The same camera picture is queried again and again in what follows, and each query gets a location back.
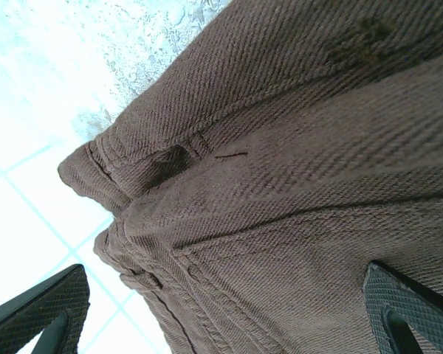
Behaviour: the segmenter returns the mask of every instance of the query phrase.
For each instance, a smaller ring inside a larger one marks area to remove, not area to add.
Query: pocket
[[[174,256],[263,353],[375,353],[367,265],[443,280],[443,199],[290,215]]]
[[[191,315],[186,314],[185,306],[171,284],[135,255],[136,248],[126,239],[124,220],[114,221],[97,236],[95,253],[120,273],[120,279],[126,286],[144,297],[171,349],[175,353],[196,354],[188,334],[189,331],[193,335],[196,329],[187,329],[187,323],[193,321]]]

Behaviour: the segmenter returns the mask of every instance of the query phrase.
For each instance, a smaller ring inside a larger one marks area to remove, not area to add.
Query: dark stain
[[[328,60],[339,63],[355,60],[374,66],[387,58],[374,44],[384,41],[396,30],[395,24],[383,18],[362,18],[341,35],[335,36],[330,44]]]

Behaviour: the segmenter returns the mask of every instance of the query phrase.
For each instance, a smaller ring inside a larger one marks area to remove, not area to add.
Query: white tile floor
[[[170,350],[143,298],[92,251],[110,214],[62,184],[57,166],[226,3],[0,0],[0,304],[84,264],[91,306],[79,353]]]

